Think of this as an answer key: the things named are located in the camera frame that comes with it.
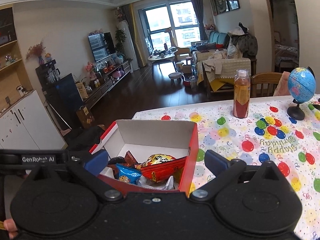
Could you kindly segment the person's left hand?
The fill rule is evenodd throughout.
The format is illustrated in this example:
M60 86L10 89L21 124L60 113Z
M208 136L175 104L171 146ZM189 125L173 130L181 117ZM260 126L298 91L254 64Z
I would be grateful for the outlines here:
M3 222L3 226L8 232L10 239L14 239L18 235L18 229L13 219L6 219Z

